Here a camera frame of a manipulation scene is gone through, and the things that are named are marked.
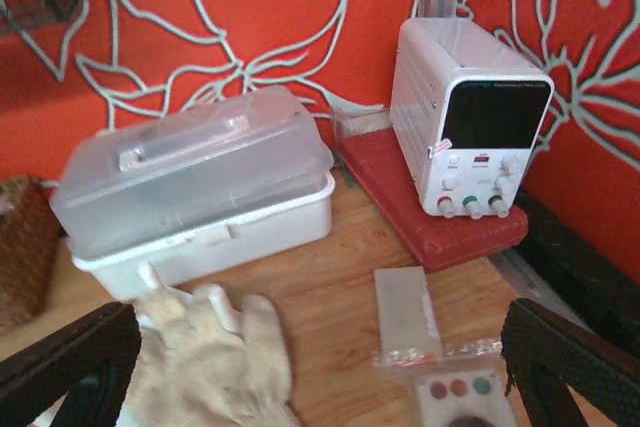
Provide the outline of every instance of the red case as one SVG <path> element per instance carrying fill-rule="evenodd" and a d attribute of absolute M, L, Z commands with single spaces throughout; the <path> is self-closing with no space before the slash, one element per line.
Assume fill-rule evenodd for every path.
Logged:
<path fill-rule="evenodd" d="M 527 216 L 516 205 L 505 219 L 427 215 L 392 129 L 349 137 L 340 153 L 349 172 L 427 272 L 499 252 L 527 235 Z"/>

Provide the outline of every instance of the red wall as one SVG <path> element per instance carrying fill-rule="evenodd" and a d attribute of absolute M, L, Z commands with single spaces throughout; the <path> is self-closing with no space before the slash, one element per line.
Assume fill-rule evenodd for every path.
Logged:
<path fill-rule="evenodd" d="M 527 187 L 640 281 L 640 0 L 459 3 L 556 81 Z M 412 5 L 87 0 L 72 25 L 0 37 L 0 175 L 55 180 L 79 140 L 178 111 L 206 83 L 217 98 L 285 83 L 318 114 L 388 105 Z"/>

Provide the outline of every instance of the display screen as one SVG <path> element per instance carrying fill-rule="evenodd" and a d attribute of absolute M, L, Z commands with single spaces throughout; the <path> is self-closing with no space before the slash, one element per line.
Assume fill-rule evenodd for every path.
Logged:
<path fill-rule="evenodd" d="M 454 149 L 528 149 L 551 94 L 543 81 L 467 81 L 451 92 L 442 139 Z"/>

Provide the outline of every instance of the work glove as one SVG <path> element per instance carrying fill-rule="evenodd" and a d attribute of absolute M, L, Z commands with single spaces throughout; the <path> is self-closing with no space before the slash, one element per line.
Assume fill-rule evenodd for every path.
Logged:
<path fill-rule="evenodd" d="M 287 407 L 291 369 L 273 304 L 246 296 L 235 313 L 238 335 L 223 328 L 211 288 L 197 288 L 188 305 L 166 288 L 138 303 L 157 330 L 143 329 L 127 409 L 141 427 L 298 426 Z"/>

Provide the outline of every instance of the wall mural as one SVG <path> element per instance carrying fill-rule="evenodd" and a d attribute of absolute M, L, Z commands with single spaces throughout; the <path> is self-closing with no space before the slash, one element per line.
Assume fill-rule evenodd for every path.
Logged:
<path fill-rule="evenodd" d="M 224 99 L 226 87 L 237 79 L 242 82 L 242 93 L 270 84 L 296 83 L 319 92 L 328 106 L 339 106 L 347 111 L 381 108 L 381 104 L 365 106 L 342 98 L 327 86 L 321 85 L 313 79 L 314 74 L 323 69 L 331 60 L 347 15 L 348 1 L 337 0 L 335 12 L 333 12 L 327 23 L 318 29 L 315 35 L 299 42 L 270 50 L 252 60 L 245 61 L 234 53 L 233 46 L 226 37 L 226 31 L 211 19 L 202 0 L 191 0 L 191 2 L 194 4 L 200 21 L 210 32 L 206 36 L 193 35 L 154 12 L 137 7 L 131 0 L 108 0 L 111 22 L 111 62 L 99 62 L 82 52 L 76 53 L 73 60 L 87 84 L 105 101 L 108 112 L 105 125 L 107 131 L 117 127 L 117 113 L 119 110 L 149 118 L 165 116 L 169 112 L 169 106 L 171 105 L 172 87 L 175 79 L 187 73 L 207 74 L 215 77 L 215 79 L 203 83 L 200 88 L 193 92 L 180 108 L 182 111 L 188 110 L 198 101 Z M 636 125 L 638 119 L 640 119 L 639 105 L 625 102 L 610 93 L 611 87 L 622 86 L 631 81 L 637 82 L 640 78 L 640 63 L 626 66 L 621 70 L 612 68 L 612 63 L 618 51 L 625 47 L 630 48 L 628 44 L 632 34 L 637 33 L 640 26 L 640 0 L 633 0 L 633 15 L 626 23 L 620 26 L 618 35 L 611 39 L 606 51 L 599 59 L 591 58 L 593 46 L 597 41 L 596 33 L 591 34 L 586 40 L 580 49 L 579 55 L 570 55 L 566 46 L 553 49 L 550 45 L 550 36 L 554 31 L 559 0 L 535 0 L 535 17 L 537 28 L 540 32 L 539 42 L 535 45 L 528 44 L 519 35 L 520 26 L 517 5 L 521 1 L 510 0 L 510 25 L 493 29 L 493 34 L 507 45 L 527 55 L 546 72 L 553 73 L 556 69 L 566 69 L 569 77 L 568 82 L 571 86 L 568 93 L 556 90 L 548 121 L 540 135 L 540 142 L 534 155 L 541 151 L 549 150 L 550 141 L 554 133 L 563 123 L 573 119 L 594 142 L 640 170 L 640 136 L 637 131 L 624 127 L 627 124 L 626 122 L 622 123 L 623 126 L 619 126 L 611 125 L 607 121 L 607 110 L 613 110 L 617 116 L 632 117 L 635 119 L 630 121 L 632 126 Z M 603 9 L 610 6 L 612 2 L 612 0 L 594 1 Z M 417 3 L 418 0 L 414 0 L 412 16 L 415 15 Z M 87 19 L 90 8 L 91 0 L 85 0 L 80 16 L 69 27 L 62 39 L 60 56 L 57 62 L 39 47 L 29 33 L 23 32 L 20 34 L 24 42 L 41 59 L 59 82 L 64 82 L 65 80 L 70 56 L 69 43 Z M 181 41 L 196 45 L 219 46 L 224 52 L 226 62 L 218 65 L 183 65 L 168 73 L 165 82 L 148 85 L 135 71 L 120 62 L 120 45 L 118 41 L 121 30 L 119 22 L 120 8 L 125 9 L 134 18 L 154 23 Z M 458 15 L 474 17 L 473 8 L 469 5 L 468 0 L 458 1 Z M 296 67 L 307 55 L 308 52 L 305 49 L 312 46 L 314 42 L 327 33 L 331 35 L 331 42 L 326 54 L 317 65 L 288 75 L 270 75 L 270 72 L 276 67 Z M 596 69 L 591 69 L 591 71 L 586 69 L 588 64 L 593 63 L 598 64 Z M 135 88 L 129 90 L 108 88 L 96 78 L 94 75 L 96 72 L 125 76 Z M 601 93 L 603 87 L 609 88 L 607 93 Z M 137 107 L 132 102 L 150 94 L 161 94 L 161 104 L 154 108 L 144 108 Z M 300 100 L 307 105 L 316 103 L 313 98 L 300 97 Z M 324 119 L 329 118 L 328 113 L 316 113 L 315 116 Z"/>
<path fill-rule="evenodd" d="M 226 31 L 222 27 L 217 26 L 211 19 L 202 0 L 191 1 L 200 17 L 200 21 L 210 32 L 207 36 L 193 35 L 153 12 L 136 7 L 131 0 L 108 0 L 111 15 L 111 62 L 108 64 L 98 62 L 82 53 L 77 53 L 74 59 L 77 68 L 82 73 L 86 82 L 105 100 L 108 112 L 107 125 L 105 126 L 106 131 L 112 131 L 117 128 L 116 119 L 119 109 L 149 118 L 161 118 L 167 115 L 169 113 L 169 106 L 171 105 L 171 93 L 175 79 L 180 75 L 190 72 L 214 76 L 215 80 L 206 82 L 197 89 L 187 102 L 183 104 L 180 111 L 188 110 L 199 101 L 223 100 L 225 98 L 225 88 L 236 79 L 242 81 L 241 93 L 243 94 L 267 85 L 298 83 L 319 92 L 328 105 L 339 106 L 347 112 L 366 108 L 361 104 L 340 97 L 336 93 L 331 92 L 327 87 L 313 80 L 313 75 L 321 70 L 333 55 L 333 50 L 336 42 L 338 42 L 340 38 L 342 25 L 347 13 L 348 0 L 338 0 L 335 12 L 315 35 L 300 42 L 266 52 L 248 62 L 239 59 L 234 53 L 233 46 L 226 38 Z M 69 42 L 87 19 L 91 8 L 90 4 L 91 0 L 84 1 L 80 16 L 71 25 L 62 39 L 60 58 L 57 64 L 39 47 L 38 43 L 28 32 L 20 33 L 22 39 L 33 49 L 59 82 L 64 82 L 65 80 L 69 58 Z M 148 20 L 154 23 L 181 41 L 197 45 L 219 46 L 224 52 L 226 62 L 219 65 L 183 65 L 170 72 L 165 82 L 156 85 L 147 85 L 136 72 L 120 63 L 119 34 L 121 27 L 119 22 L 119 8 L 124 8 L 134 18 Z M 331 33 L 331 42 L 326 54 L 317 65 L 286 76 L 278 77 L 269 75 L 269 71 L 275 67 L 292 68 L 300 64 L 301 60 L 307 55 L 305 49 L 328 32 Z M 96 71 L 125 76 L 135 85 L 136 89 L 123 91 L 107 88 L 93 75 Z M 158 108 L 140 108 L 131 102 L 132 100 L 157 93 L 162 95 L 162 102 Z M 301 97 L 300 101 L 307 105 L 315 104 L 316 102 L 312 98 L 305 97 Z M 378 104 L 367 107 L 380 109 L 383 106 L 382 104 Z M 315 114 L 315 116 L 319 118 L 329 118 L 328 114 Z"/>

